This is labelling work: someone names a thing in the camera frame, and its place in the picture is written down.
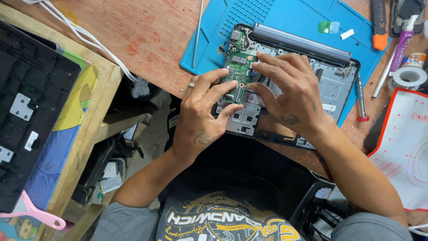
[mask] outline disassembled laptop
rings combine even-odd
[[[226,93],[213,106],[211,114],[216,118],[220,111],[231,103],[242,103],[245,108],[237,111],[229,120],[226,132],[240,136],[263,139],[301,148],[314,147],[303,137],[276,123],[268,114],[262,99],[246,84],[260,82],[267,85],[278,96],[281,90],[270,79],[252,69],[259,62],[257,51],[271,56],[295,52],[307,55],[315,75],[318,77],[323,109],[339,121],[360,69],[359,61],[351,53],[324,45],[303,37],[280,31],[260,23],[253,26],[237,24],[233,27],[230,41],[221,45],[217,52],[224,54],[224,68],[229,74],[222,81],[238,80],[238,86]]]

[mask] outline green circuit board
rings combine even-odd
[[[241,47],[240,41],[234,41],[236,45]],[[238,86],[223,95],[223,100],[240,104],[246,85],[253,81],[253,69],[251,68],[252,62],[258,62],[254,55],[246,54],[236,48],[232,48],[230,55],[226,59],[226,67],[229,69],[229,74],[222,78],[222,81],[237,80]]]

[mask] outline black wire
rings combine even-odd
[[[226,43],[229,43],[229,44],[231,44],[231,45],[233,45],[233,46],[235,46],[235,48],[237,48],[239,51],[241,51],[241,52],[245,52],[245,51],[247,51],[247,49],[245,49],[245,48],[240,48],[240,47],[238,47],[236,44],[234,44],[233,42],[231,42],[231,41],[226,41],[226,42],[224,42],[224,44],[223,45],[225,45]]]

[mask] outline hand tattoo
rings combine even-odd
[[[195,139],[193,139],[193,143],[196,144],[196,140],[198,140],[199,144],[209,146],[209,145],[211,145],[211,143],[214,142],[214,139],[215,138],[213,137],[210,140],[210,136],[206,135],[205,134],[205,130],[204,130],[203,132],[201,132],[198,135],[196,135]]]
[[[293,115],[293,114],[291,114],[290,116],[291,116],[292,118],[288,118],[288,119],[286,119],[285,117],[283,117],[283,116],[281,115],[281,120],[282,120],[285,124],[287,124],[287,125],[294,125],[294,124],[300,123],[299,117],[297,117],[297,116],[295,116],[295,115]]]

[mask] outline pink tool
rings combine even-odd
[[[22,215],[32,216],[54,229],[61,230],[65,228],[65,221],[62,218],[37,209],[25,191],[22,192],[21,198],[11,214],[0,213],[0,217],[16,217]]]

